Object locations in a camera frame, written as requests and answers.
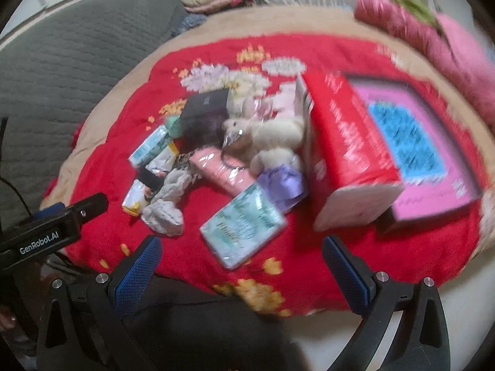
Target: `blue fuzzy fabric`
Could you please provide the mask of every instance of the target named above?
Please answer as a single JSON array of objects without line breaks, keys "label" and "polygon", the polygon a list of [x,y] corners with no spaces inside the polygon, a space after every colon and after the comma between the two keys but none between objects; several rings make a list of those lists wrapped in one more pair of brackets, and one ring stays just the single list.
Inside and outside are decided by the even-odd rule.
[{"label": "blue fuzzy fabric", "polygon": [[188,14],[184,17],[181,24],[172,31],[172,37],[179,36],[181,33],[189,29],[198,27],[206,21],[206,15],[203,14]]}]

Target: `person's hand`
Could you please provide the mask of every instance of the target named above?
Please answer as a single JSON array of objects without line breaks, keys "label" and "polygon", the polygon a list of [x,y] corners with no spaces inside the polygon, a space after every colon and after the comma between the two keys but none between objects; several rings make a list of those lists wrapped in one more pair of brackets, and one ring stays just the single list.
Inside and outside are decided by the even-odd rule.
[{"label": "person's hand", "polygon": [[6,306],[0,305],[0,332],[15,328],[17,319]]}]

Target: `crumpled white cloth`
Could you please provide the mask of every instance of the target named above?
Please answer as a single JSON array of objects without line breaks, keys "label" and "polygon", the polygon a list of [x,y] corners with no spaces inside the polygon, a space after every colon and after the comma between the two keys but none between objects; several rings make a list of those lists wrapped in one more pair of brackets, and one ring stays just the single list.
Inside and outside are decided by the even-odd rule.
[{"label": "crumpled white cloth", "polygon": [[172,170],[165,177],[163,187],[143,209],[141,220],[159,234],[169,237],[181,235],[184,232],[184,217],[175,204],[181,200],[191,179],[187,171]]}]

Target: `purple cloth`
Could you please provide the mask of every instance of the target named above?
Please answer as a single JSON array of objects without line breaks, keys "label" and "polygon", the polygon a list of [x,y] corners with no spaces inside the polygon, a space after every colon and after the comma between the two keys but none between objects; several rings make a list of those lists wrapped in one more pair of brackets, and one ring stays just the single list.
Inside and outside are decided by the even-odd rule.
[{"label": "purple cloth", "polygon": [[303,174],[287,164],[266,169],[257,182],[283,213],[308,195]]}]

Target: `pink blanket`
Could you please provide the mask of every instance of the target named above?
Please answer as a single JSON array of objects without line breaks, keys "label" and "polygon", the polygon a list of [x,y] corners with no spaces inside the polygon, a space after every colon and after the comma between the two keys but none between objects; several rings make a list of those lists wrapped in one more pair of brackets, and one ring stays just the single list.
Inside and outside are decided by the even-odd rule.
[{"label": "pink blanket", "polygon": [[495,134],[495,66],[460,24],[437,14],[443,29],[440,34],[390,0],[359,0],[354,16],[420,51],[464,95]]}]

